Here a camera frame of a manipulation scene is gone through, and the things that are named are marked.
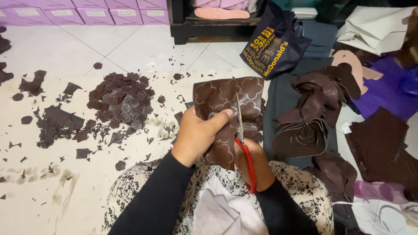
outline purple shoe box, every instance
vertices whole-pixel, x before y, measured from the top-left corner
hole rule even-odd
[[[116,25],[143,25],[139,10],[110,10]]]
[[[107,8],[105,0],[73,0],[74,5],[78,8]]]
[[[71,0],[35,0],[37,7],[47,10],[51,9],[74,9],[76,8]]]
[[[0,9],[0,26],[12,26],[10,19],[7,16],[6,9]]]
[[[139,10],[136,0],[106,0],[109,9]]]
[[[167,10],[139,10],[144,25],[170,24]]]
[[[115,25],[109,9],[77,8],[77,11],[87,25]]]
[[[245,10],[247,8],[248,0],[222,0],[220,8],[226,10]]]
[[[3,25],[42,26],[54,25],[40,8],[8,8],[1,10],[4,15]]]
[[[38,0],[0,0],[0,8],[38,7]]]
[[[76,9],[42,9],[54,25],[84,25]]]
[[[194,0],[193,7],[195,8],[218,8],[221,5],[221,0]]]
[[[137,0],[137,2],[140,10],[167,10],[166,0]]]

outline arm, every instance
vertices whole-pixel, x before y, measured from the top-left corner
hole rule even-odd
[[[192,166],[231,116],[232,110],[228,109],[203,121],[196,116],[194,106],[186,110],[173,149],[116,219],[109,235],[173,234],[195,171]]]
[[[265,191],[255,193],[271,235],[319,234],[316,225],[277,179]]]
[[[172,234],[194,171],[168,152],[122,211],[109,235]]]
[[[251,153],[257,181],[255,195],[260,203],[269,234],[319,234],[315,223],[308,218],[274,176],[262,147],[249,139],[245,139],[245,145]],[[247,162],[238,145],[235,145],[235,155],[237,168],[242,172],[244,180],[249,182]]]

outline scissor blade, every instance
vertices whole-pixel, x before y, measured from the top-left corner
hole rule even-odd
[[[238,127],[237,127],[237,129],[238,129],[238,138],[240,139],[241,144],[244,144],[244,130],[242,128],[242,117],[241,117],[240,100],[238,98],[238,94],[235,93],[235,95],[236,95],[236,98],[237,98],[237,108],[238,108],[238,114],[237,114],[237,117],[238,117]]]

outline black and white floral fabric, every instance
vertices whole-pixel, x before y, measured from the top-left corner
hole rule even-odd
[[[137,163],[119,176],[107,198],[102,234],[107,234],[110,231],[117,217],[139,192],[160,161]],[[331,198],[324,184],[315,176],[297,167],[278,161],[271,161],[269,164],[274,175],[282,182],[293,200],[315,222],[318,231],[323,235],[334,234]],[[204,160],[200,158],[196,162],[196,172],[190,180],[178,215],[175,234],[192,234],[193,212],[198,203],[199,190],[203,182],[212,177],[218,177],[231,194],[248,198],[261,218],[264,219],[256,196],[248,193],[242,174],[237,169],[228,171],[220,166],[206,166]]]

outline scissors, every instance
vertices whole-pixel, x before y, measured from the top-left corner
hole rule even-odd
[[[257,188],[257,182],[255,181],[255,170],[254,165],[252,163],[252,158],[250,151],[248,149],[248,146],[244,143],[244,130],[242,128],[242,117],[241,117],[241,107],[240,107],[240,100],[238,98],[238,94],[235,93],[237,98],[237,107],[238,107],[238,126],[237,126],[237,144],[242,148],[245,155],[245,160],[247,161],[248,170],[250,173],[250,181],[251,185],[249,185],[247,182],[245,182],[245,185],[247,186],[248,191],[251,194],[255,194],[255,190]]]

